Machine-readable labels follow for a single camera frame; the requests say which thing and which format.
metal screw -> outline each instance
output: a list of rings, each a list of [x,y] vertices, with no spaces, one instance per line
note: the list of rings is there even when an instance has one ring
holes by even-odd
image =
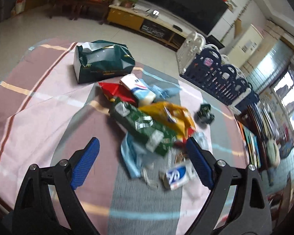
[[[256,167],[255,167],[254,165],[252,165],[252,164],[248,165],[248,168],[249,168],[250,170],[252,170],[252,171],[254,171],[254,170],[256,169]]]
[[[35,170],[36,168],[37,168],[37,165],[36,165],[36,164],[32,164],[32,165],[29,167],[30,170]]]
[[[226,165],[225,161],[223,161],[223,160],[217,161],[217,164],[221,167],[224,167]]]
[[[63,159],[60,161],[61,166],[66,166],[67,164],[68,164],[68,160],[66,160],[66,159]]]

yellow plastic package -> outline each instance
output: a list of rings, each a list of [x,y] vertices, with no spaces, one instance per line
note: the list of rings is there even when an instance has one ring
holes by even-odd
[[[140,107],[139,110],[173,129],[179,140],[189,137],[189,129],[195,130],[191,114],[179,105],[164,101]]]

blue rubber pad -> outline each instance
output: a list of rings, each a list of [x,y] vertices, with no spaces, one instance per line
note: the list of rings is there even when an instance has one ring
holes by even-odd
[[[202,182],[202,184],[212,190],[214,182],[212,179],[212,170],[205,160],[202,153],[197,148],[192,140],[187,140],[186,149],[188,156]]]
[[[94,139],[94,141],[90,144],[88,149],[85,151],[82,158],[79,160],[75,168],[73,169],[71,188],[76,190],[77,187],[81,186],[89,171],[93,166],[98,154],[99,154],[99,140]]]

television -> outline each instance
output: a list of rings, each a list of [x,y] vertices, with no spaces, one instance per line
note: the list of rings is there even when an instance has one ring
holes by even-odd
[[[223,0],[145,0],[166,9],[209,34],[228,5]]]

pink sticker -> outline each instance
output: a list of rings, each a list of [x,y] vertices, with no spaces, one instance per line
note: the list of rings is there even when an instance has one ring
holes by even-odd
[[[213,60],[211,58],[208,58],[208,57],[205,58],[204,65],[210,67],[210,66],[212,66],[212,64],[213,64]]]

